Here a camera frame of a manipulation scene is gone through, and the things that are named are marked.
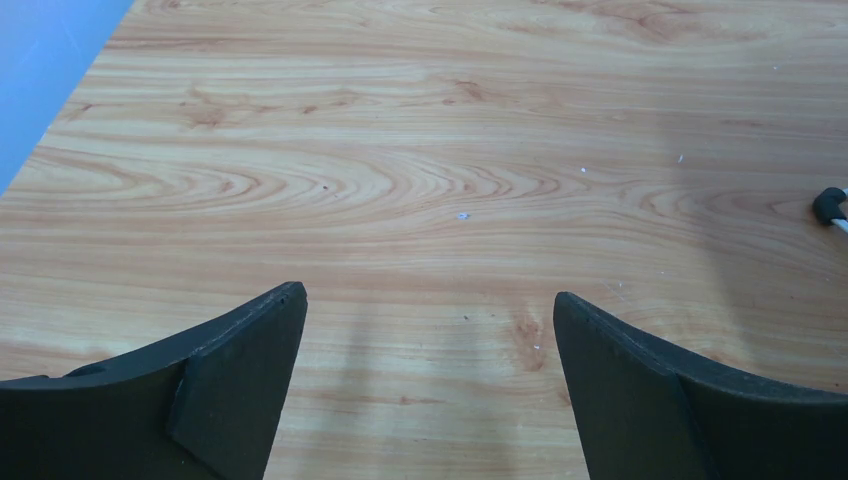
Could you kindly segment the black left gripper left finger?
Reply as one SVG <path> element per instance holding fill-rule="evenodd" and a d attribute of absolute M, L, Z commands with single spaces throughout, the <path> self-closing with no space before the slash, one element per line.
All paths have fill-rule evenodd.
<path fill-rule="evenodd" d="M 302 338 L 287 282 L 137 350 L 1 384 L 5 479 L 260 479 Z"/>

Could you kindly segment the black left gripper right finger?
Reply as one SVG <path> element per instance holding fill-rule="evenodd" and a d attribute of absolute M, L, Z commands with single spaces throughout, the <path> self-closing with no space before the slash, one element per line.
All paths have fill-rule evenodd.
<path fill-rule="evenodd" d="M 556 296 L 553 324 L 594 479 L 843 479 L 847 398 L 745 372 Z"/>

